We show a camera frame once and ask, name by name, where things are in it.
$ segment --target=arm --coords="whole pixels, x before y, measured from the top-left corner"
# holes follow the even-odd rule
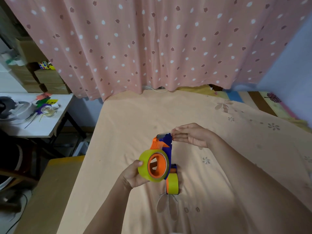
[[[310,233],[312,213],[290,191],[222,138],[195,123],[172,130],[173,140],[209,148],[260,233]]]
[[[120,174],[84,234],[121,233],[130,191],[148,182],[138,174],[138,167],[142,164],[142,161],[135,160]]]

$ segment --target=yellow sticker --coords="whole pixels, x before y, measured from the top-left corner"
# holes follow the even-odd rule
[[[57,101],[58,101],[58,99],[49,99],[49,100],[46,102],[46,104],[52,105],[52,104],[55,104]]]

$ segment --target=orange tape core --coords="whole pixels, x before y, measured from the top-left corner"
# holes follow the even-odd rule
[[[157,160],[156,170],[153,169],[153,167],[155,167],[155,166],[151,165],[151,161],[154,158],[156,158],[156,160]],[[167,162],[166,162],[165,157],[162,154],[155,153],[150,157],[148,164],[147,164],[147,169],[148,169],[151,177],[153,177],[153,178],[162,177],[162,175],[165,174],[165,172],[166,172],[166,168],[167,168]]]

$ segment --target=table leg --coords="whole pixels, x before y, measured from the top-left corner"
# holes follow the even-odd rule
[[[31,140],[35,142],[39,147],[43,148],[47,153],[49,153],[52,156],[52,158],[65,157],[63,154],[61,154],[55,148],[53,148],[52,145],[44,142],[41,138],[31,138]]]
[[[75,120],[71,117],[71,115],[68,112],[66,112],[64,116],[69,120],[69,122],[73,125],[76,131],[78,131],[81,137],[83,137],[84,139],[87,138],[86,133],[80,128],[80,126],[78,126],[78,124],[75,122]]]

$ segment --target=white cable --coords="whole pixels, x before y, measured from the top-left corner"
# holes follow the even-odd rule
[[[162,91],[162,92],[157,91],[157,90],[154,90],[154,91],[156,91],[157,93],[166,93],[168,90]]]

